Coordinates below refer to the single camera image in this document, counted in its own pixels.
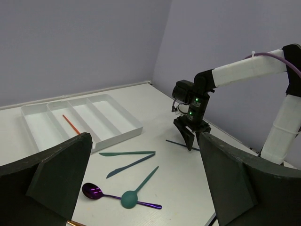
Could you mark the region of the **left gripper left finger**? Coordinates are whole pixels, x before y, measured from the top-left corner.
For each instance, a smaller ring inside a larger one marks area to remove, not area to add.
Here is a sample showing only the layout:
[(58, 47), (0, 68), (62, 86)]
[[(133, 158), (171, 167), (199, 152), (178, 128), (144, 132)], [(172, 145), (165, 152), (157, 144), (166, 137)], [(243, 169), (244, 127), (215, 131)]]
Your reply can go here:
[(92, 149), (81, 133), (0, 168), (2, 226), (64, 226), (72, 219)]

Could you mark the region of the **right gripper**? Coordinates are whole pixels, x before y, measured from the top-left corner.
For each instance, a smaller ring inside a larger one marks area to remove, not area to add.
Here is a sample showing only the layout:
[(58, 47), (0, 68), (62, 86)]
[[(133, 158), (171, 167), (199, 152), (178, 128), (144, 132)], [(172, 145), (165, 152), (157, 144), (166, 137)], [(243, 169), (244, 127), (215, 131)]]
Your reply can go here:
[(176, 83), (172, 92), (173, 98), (189, 106), (184, 116), (174, 119), (174, 125), (178, 128), (189, 151), (193, 148), (195, 138), (192, 132), (195, 132), (199, 141), (202, 133), (211, 131), (211, 127), (203, 117), (210, 99), (208, 93), (213, 90), (214, 82), (209, 80), (196, 80), (194, 83), (181, 80)]

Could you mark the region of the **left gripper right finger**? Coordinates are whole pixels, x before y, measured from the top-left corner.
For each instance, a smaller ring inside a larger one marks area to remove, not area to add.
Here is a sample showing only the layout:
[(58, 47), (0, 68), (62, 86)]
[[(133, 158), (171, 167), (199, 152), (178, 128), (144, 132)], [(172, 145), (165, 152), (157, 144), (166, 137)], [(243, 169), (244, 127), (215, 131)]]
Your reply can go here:
[(301, 171), (235, 148), (210, 133), (200, 154), (221, 226), (299, 226)]

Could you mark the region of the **dark blue chopstick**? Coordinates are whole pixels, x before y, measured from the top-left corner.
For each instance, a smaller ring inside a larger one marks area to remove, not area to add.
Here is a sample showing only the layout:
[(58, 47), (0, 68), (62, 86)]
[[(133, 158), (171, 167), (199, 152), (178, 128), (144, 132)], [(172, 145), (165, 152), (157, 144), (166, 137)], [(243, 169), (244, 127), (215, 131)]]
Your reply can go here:
[(169, 142), (169, 143), (175, 144), (175, 145), (179, 145), (179, 146), (185, 147), (185, 148), (187, 148), (189, 151), (195, 150), (195, 151), (199, 151), (199, 152), (200, 152), (200, 149), (198, 149), (198, 148), (192, 147), (191, 149), (189, 149), (189, 148), (188, 148), (186, 145), (184, 145), (184, 144), (177, 143), (177, 142), (175, 142), (175, 141), (171, 141), (171, 140), (167, 140), (167, 139), (166, 139), (166, 141)]

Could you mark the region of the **orange chopstick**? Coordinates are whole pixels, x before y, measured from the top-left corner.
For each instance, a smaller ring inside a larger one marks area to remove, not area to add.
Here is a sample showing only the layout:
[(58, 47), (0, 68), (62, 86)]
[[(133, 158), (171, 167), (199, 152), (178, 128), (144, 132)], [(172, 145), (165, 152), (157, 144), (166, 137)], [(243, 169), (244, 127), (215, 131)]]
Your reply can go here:
[(72, 129), (79, 135), (79, 130), (71, 123), (71, 121), (63, 114), (63, 118), (67, 121), (67, 123), (72, 127)]

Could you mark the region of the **teal plastic spoon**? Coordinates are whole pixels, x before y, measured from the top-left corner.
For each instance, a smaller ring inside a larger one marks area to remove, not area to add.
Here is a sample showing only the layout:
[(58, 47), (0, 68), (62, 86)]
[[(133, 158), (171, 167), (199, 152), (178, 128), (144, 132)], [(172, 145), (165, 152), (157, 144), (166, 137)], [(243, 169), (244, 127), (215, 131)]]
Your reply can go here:
[(123, 193), (121, 196), (121, 205), (126, 209), (132, 209), (138, 203), (138, 192), (143, 188), (143, 186), (150, 180), (150, 178), (155, 174), (159, 169), (157, 166), (145, 179), (144, 181), (135, 189), (129, 190)]

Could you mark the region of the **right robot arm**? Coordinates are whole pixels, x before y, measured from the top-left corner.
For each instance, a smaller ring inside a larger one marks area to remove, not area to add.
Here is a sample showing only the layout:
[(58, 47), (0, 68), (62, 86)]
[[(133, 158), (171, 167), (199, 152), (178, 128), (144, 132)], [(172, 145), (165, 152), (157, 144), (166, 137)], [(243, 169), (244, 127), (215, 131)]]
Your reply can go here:
[(174, 124), (191, 149), (197, 132), (224, 130), (266, 160), (301, 167), (301, 46), (249, 52), (177, 81)]

